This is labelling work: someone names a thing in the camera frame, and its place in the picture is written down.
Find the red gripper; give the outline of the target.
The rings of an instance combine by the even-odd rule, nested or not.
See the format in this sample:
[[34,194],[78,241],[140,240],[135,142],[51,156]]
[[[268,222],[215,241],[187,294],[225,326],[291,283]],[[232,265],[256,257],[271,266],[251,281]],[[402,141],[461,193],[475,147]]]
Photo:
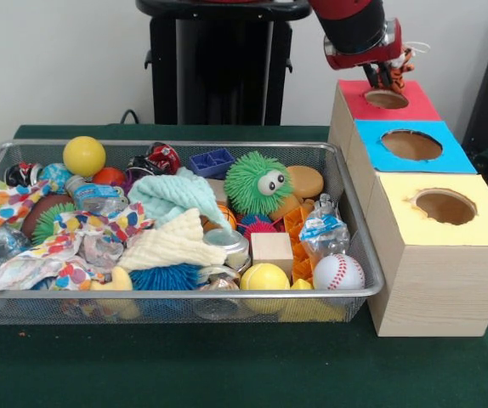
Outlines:
[[[327,37],[324,37],[324,53],[329,66],[333,69],[349,69],[362,65],[372,88],[378,88],[378,84],[391,85],[390,68],[386,61],[397,59],[401,51],[402,34],[397,18],[386,20],[380,41],[358,54],[343,54],[334,48]],[[377,64],[377,71],[371,64]]]

